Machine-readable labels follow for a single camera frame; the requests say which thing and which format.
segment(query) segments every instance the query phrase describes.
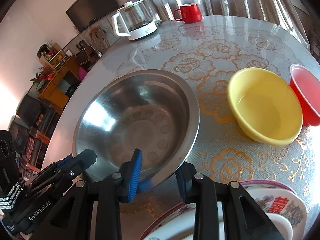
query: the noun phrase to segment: red mug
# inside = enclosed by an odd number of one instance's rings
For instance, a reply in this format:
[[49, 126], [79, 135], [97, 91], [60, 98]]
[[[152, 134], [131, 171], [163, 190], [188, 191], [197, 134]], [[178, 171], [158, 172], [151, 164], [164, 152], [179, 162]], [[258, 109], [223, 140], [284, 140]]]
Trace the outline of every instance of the red mug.
[[[176, 19], [175, 14], [177, 11], [181, 12], [181, 19]], [[202, 20], [201, 11], [196, 3], [181, 5], [179, 9], [174, 10], [173, 17], [176, 21], [184, 21], [185, 23], [196, 23]]]

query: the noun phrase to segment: glass kettle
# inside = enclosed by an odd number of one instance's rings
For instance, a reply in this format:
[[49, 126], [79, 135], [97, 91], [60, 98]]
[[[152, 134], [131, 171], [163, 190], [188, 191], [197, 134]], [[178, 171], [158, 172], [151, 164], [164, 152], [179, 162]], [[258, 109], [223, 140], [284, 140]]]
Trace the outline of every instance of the glass kettle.
[[[118, 21], [123, 27], [124, 33], [119, 32]], [[112, 27], [115, 35], [127, 36], [129, 40], [143, 38], [153, 33], [157, 27], [143, 1], [127, 2], [112, 16]]]

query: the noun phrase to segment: white wall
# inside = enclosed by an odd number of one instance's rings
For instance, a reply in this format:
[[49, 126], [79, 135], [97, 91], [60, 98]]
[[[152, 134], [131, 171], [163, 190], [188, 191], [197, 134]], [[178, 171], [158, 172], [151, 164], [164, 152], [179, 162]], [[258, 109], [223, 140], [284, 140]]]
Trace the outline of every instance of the white wall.
[[[39, 47], [61, 47], [77, 32], [65, 11], [76, 0], [16, 0], [0, 23], [0, 129], [7, 130], [39, 70]], [[117, 0], [124, 4], [127, 0]]]

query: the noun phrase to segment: white kettle handle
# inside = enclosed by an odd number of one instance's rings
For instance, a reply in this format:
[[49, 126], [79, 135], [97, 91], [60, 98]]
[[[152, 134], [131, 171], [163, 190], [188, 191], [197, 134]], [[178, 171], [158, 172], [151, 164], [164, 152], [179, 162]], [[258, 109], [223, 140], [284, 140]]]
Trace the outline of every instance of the white kettle handle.
[[[117, 21], [118, 17], [120, 18], [120, 23], [123, 26], [125, 33], [119, 32], [118, 21]], [[120, 13], [116, 13], [115, 15], [112, 16], [112, 27], [113, 27], [113, 30], [115, 31], [115, 34], [120, 37], [131, 36], [131, 34], [129, 33], [129, 30], [128, 30], [128, 27], [127, 27], [127, 25], [125, 25], [124, 20], [122, 19], [122, 16], [120, 15]]]

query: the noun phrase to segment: floral tablecloth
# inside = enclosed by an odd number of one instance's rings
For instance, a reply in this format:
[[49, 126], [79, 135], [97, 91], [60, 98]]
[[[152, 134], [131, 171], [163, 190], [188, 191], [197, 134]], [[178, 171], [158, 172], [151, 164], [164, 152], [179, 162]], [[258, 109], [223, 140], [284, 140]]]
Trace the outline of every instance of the floral tablecloth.
[[[199, 134], [187, 161], [198, 172], [222, 183], [269, 179], [289, 185], [307, 206], [307, 232], [319, 213], [316, 165], [320, 129], [303, 127], [298, 138], [285, 147], [255, 142], [237, 125], [226, 93], [231, 76], [246, 67], [270, 70], [289, 82], [290, 65], [298, 63], [319, 78], [320, 66], [309, 52], [278, 25], [210, 16], [189, 25], [165, 22], [156, 34], [130, 46], [134, 48], [117, 68], [114, 79], [142, 69], [163, 69], [186, 80], [198, 98]], [[156, 219], [180, 201], [172, 176], [139, 195], [135, 205], [122, 205], [122, 212], [147, 212]]]

